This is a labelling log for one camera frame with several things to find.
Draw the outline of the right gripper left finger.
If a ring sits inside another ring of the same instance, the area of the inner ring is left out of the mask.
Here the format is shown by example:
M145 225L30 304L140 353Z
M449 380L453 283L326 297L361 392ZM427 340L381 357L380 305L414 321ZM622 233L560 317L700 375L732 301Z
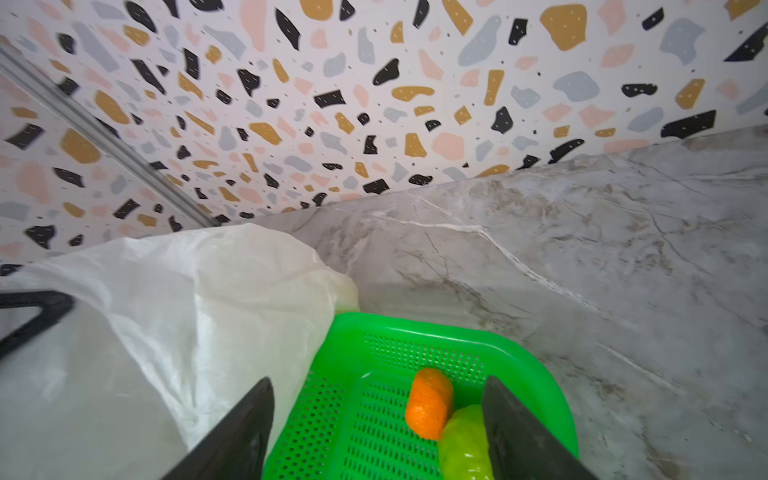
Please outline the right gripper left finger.
M163 480L260 479L274 410L273 385L264 377Z

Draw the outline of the white plastic bag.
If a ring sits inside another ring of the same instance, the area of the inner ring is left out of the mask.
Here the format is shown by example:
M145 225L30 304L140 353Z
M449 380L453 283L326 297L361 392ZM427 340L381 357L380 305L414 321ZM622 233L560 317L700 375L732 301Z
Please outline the white plastic bag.
M314 248L254 224L114 240L1 290L73 302L1 361L5 479L158 479L262 379L275 445L334 317L359 307Z

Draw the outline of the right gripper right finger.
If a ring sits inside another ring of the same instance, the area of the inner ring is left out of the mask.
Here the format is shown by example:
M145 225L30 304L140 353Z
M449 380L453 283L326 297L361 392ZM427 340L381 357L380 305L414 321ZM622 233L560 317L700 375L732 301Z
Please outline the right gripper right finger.
M495 376L485 383L482 412L496 479L596 480Z

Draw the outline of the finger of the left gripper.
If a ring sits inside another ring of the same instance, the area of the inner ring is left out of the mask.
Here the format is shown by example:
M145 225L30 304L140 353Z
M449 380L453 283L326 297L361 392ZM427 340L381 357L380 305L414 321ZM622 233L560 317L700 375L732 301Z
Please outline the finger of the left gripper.
M1 337L1 359L59 323L75 307L75 299L54 290L6 291L1 293L1 310L33 309L35 316Z

